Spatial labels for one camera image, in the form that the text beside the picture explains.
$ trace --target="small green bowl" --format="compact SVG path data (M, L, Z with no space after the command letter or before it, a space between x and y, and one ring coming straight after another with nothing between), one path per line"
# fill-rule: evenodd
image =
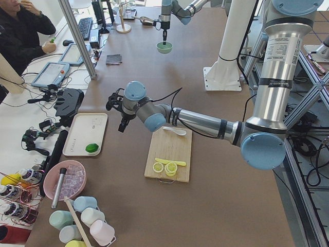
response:
M164 45L163 42L157 43L156 48L161 54L167 54L173 49L173 45L169 42L166 42Z

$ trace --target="person's hand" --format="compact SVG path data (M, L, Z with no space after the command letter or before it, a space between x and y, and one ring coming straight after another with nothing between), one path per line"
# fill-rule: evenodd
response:
M44 46L42 46L42 50L44 53L50 53L56 50L56 44L47 41Z
M35 15L40 15L40 10L37 9L33 3L31 3L30 1L28 0L22 0L21 1L21 5L24 6L24 8L28 11L30 11L31 13L35 14Z

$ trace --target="syrup bottle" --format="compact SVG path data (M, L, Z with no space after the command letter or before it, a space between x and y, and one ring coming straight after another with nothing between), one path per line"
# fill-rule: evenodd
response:
M22 190L19 187L13 186L11 184L7 184L7 185L0 185L0 197L6 198L13 202L21 200L22 202L27 203L31 201L32 196L26 190Z
M0 214L7 216L8 218L24 221L27 224L33 224L38 215L38 211L35 209L23 206L20 203L12 202L2 204L0 206Z
M24 181L30 184L38 184L42 178L42 173L32 169L21 169L19 174Z

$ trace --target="black shirt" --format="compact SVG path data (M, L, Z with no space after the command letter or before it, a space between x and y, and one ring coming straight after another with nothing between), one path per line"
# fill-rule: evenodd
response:
M0 52L21 75L32 59L45 54L37 32L51 35L56 29L48 17L37 16L23 6L17 16L19 21L0 8L0 25L4 28L0 34Z

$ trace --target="red container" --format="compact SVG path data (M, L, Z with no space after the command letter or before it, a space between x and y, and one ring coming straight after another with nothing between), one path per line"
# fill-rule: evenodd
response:
M0 243L25 244L31 230L11 225L0 226Z

